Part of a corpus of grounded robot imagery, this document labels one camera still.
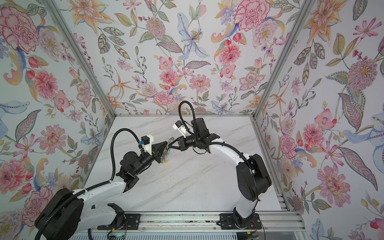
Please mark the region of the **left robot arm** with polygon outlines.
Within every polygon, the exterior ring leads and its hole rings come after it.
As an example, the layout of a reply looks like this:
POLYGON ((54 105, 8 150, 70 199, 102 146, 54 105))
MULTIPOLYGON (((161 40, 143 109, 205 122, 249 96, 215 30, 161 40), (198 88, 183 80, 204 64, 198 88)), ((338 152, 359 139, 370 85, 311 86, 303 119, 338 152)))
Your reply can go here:
POLYGON ((82 190, 59 190, 36 219, 38 232, 35 238, 68 240, 84 230, 100 226, 117 230, 124 226, 127 217, 123 208, 106 201, 131 190, 139 181, 140 173, 152 162, 162 161, 167 146, 167 142, 154 144, 151 153, 143 152, 139 156, 135 152, 126 153, 116 174, 122 182, 108 180, 82 190))

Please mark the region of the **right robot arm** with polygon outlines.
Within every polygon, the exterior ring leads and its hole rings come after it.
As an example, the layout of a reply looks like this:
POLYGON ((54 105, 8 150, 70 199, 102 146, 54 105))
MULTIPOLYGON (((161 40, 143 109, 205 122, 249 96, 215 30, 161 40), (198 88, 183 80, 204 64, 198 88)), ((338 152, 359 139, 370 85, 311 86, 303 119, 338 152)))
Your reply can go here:
POLYGON ((182 136, 173 140, 169 147, 181 152, 189 148, 198 148, 232 165, 236 170, 238 189, 241 193, 233 210, 234 218, 243 222, 249 220, 256 210, 260 195, 272 186, 262 157, 258 154, 252 156, 244 154, 217 134, 210 133, 202 118, 193 120, 191 125, 193 131, 190 131, 181 120, 173 124, 173 129, 182 136))

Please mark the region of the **metal keyring disc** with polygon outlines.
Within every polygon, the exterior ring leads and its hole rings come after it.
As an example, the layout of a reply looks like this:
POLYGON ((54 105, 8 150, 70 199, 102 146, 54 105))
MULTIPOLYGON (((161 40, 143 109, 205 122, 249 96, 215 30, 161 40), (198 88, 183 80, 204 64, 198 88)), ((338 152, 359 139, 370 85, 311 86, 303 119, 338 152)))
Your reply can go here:
POLYGON ((169 155, 169 153, 170 153, 170 146, 172 145, 172 143, 174 142, 174 140, 175 140, 175 138, 174 137, 171 137, 171 138, 169 138, 169 139, 167 139, 167 145, 166 145, 166 147, 165 147, 165 149, 164 149, 164 151, 163 151, 163 154, 162 154, 162 156, 161 156, 161 164, 163 164, 163 163, 166 163, 167 162, 167 157, 168 157, 168 155, 169 155))

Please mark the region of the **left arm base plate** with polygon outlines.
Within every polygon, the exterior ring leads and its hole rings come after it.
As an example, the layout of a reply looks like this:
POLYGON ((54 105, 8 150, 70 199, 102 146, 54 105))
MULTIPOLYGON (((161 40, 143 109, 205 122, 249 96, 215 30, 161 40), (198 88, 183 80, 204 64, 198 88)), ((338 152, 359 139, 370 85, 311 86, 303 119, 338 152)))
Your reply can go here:
POLYGON ((98 226, 97 230, 138 230, 140 218, 140 214, 125 214, 124 216, 116 216, 111 224, 106 226, 98 226))

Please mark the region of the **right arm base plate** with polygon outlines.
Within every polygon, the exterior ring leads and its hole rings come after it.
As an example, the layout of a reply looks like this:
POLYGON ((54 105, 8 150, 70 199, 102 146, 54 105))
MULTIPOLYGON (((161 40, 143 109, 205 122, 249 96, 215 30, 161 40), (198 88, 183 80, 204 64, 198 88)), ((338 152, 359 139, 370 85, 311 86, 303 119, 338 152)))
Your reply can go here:
POLYGON ((235 213, 222 213, 219 217, 219 221, 216 224, 222 230, 261 230, 263 228, 259 215, 255 213, 245 219, 235 213))

